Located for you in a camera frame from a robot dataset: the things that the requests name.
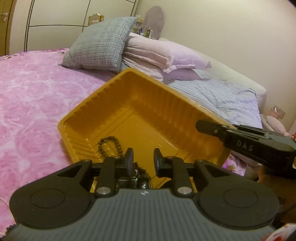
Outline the metal wristwatch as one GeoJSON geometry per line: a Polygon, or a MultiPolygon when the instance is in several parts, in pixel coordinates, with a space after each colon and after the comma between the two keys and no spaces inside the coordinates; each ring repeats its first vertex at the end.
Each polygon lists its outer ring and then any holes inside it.
{"type": "Polygon", "coordinates": [[[134,175],[131,177],[119,177],[116,179],[117,188],[128,189],[152,189],[151,177],[147,171],[140,166],[137,162],[133,163],[134,175]]]}

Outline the white sliding wardrobe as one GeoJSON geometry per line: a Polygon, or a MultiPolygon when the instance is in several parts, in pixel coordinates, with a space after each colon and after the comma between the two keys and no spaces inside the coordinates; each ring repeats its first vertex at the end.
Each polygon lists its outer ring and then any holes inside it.
{"type": "Polygon", "coordinates": [[[69,48],[94,14],[134,16],[138,1],[16,1],[9,53],[69,48]]]}

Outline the brown wooden door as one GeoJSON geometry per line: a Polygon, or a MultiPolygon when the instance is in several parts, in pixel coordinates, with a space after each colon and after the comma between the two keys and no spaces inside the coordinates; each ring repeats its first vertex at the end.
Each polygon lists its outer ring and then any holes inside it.
{"type": "Polygon", "coordinates": [[[7,55],[10,48],[11,25],[16,0],[0,0],[0,54],[7,55]]]}

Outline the grey checked cushion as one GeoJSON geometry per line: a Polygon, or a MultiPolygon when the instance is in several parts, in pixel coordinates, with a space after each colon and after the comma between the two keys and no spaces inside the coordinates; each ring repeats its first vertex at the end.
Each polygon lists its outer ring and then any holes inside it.
{"type": "Polygon", "coordinates": [[[87,27],[65,52],[62,66],[118,72],[125,42],[136,21],[134,16],[125,16],[87,27]]]}

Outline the pink pillow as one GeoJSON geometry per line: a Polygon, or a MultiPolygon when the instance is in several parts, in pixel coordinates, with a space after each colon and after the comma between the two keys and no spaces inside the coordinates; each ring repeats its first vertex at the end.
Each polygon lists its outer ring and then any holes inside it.
{"type": "Polygon", "coordinates": [[[158,80],[202,80],[208,79],[207,75],[204,75],[203,72],[199,72],[199,70],[192,70],[192,69],[177,69],[173,70],[170,73],[165,73],[161,68],[147,61],[140,60],[137,58],[133,58],[130,56],[123,56],[121,58],[121,64],[119,71],[123,71],[126,68],[133,68],[144,74],[158,80]]]}
{"type": "Polygon", "coordinates": [[[211,68],[210,62],[186,46],[171,41],[153,40],[134,33],[128,36],[123,54],[151,63],[165,73],[177,69],[211,68]]]}

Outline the small wooden headboard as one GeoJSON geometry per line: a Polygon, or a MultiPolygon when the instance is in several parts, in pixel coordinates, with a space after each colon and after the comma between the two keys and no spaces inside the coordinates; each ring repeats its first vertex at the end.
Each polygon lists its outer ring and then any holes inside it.
{"type": "Polygon", "coordinates": [[[94,25],[96,23],[100,23],[102,21],[104,21],[104,15],[100,15],[98,13],[95,13],[95,14],[89,16],[87,26],[89,27],[91,25],[94,25]]]}

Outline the lower pink pillow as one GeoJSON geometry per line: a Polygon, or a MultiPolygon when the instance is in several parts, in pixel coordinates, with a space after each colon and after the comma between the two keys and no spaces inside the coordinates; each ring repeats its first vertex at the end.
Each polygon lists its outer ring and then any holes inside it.
{"type": "Polygon", "coordinates": [[[137,58],[133,58],[130,56],[123,56],[121,58],[121,64],[119,71],[123,71],[126,68],[133,68],[144,74],[158,80],[202,80],[208,79],[207,75],[204,75],[203,72],[199,72],[199,70],[192,70],[192,69],[177,69],[173,70],[170,73],[165,73],[161,68],[147,61],[140,60],[137,58]]]}

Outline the pink floral blanket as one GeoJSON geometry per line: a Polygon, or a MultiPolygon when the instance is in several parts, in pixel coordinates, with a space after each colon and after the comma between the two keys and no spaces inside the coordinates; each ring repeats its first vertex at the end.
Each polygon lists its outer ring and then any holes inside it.
{"type": "Polygon", "coordinates": [[[64,68],[63,53],[1,57],[1,232],[14,223],[8,202],[15,190],[73,163],[59,122],[115,77],[64,68]]]}

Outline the striped duvet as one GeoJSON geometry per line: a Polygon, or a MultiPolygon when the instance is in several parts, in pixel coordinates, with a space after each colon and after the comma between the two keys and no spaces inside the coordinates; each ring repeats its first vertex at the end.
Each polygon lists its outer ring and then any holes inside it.
{"type": "Polygon", "coordinates": [[[216,78],[196,80],[165,80],[177,90],[233,125],[262,128],[256,93],[237,83],[216,78]]]}

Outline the bottles on shelf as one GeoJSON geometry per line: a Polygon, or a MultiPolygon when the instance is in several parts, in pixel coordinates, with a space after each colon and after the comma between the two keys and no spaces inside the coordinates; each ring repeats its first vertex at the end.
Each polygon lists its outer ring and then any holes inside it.
{"type": "Polygon", "coordinates": [[[149,18],[141,18],[140,15],[136,15],[137,20],[133,25],[132,32],[140,36],[151,39],[152,38],[152,29],[149,26],[149,18]]]}

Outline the pink stuffed toy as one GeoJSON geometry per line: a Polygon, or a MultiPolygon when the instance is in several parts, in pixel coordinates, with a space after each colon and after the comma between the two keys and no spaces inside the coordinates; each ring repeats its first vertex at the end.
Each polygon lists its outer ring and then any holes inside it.
{"type": "Polygon", "coordinates": [[[260,114],[262,126],[265,130],[273,131],[279,133],[285,137],[290,137],[290,134],[285,129],[284,125],[273,116],[265,116],[264,114],[260,114]]]}

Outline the upper pink pillow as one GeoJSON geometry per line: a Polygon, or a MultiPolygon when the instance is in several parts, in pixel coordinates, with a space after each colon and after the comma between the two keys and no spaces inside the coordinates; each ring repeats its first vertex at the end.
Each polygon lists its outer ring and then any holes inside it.
{"type": "Polygon", "coordinates": [[[153,40],[134,33],[128,36],[123,54],[151,63],[165,73],[177,69],[211,68],[210,62],[186,46],[171,41],[153,40]]]}

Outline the orange plastic tray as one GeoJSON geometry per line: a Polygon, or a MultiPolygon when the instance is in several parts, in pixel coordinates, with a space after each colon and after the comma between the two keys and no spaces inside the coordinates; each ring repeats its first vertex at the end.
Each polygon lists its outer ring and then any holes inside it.
{"type": "Polygon", "coordinates": [[[154,149],[186,163],[197,159],[222,166],[230,154],[218,138],[196,130],[198,120],[225,121],[200,104],[144,73],[127,69],[83,100],[58,124],[73,162],[102,162],[98,142],[114,136],[122,149],[132,148],[134,161],[151,177],[154,188],[166,178],[154,169],[154,149]]]}

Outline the mauve covered chair back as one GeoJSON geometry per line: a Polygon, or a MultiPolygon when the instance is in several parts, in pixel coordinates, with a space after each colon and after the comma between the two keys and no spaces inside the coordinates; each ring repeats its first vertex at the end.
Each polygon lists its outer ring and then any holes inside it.
{"type": "Polygon", "coordinates": [[[160,6],[150,8],[144,17],[149,18],[149,26],[152,29],[152,39],[158,40],[165,24],[165,14],[160,6]]]}

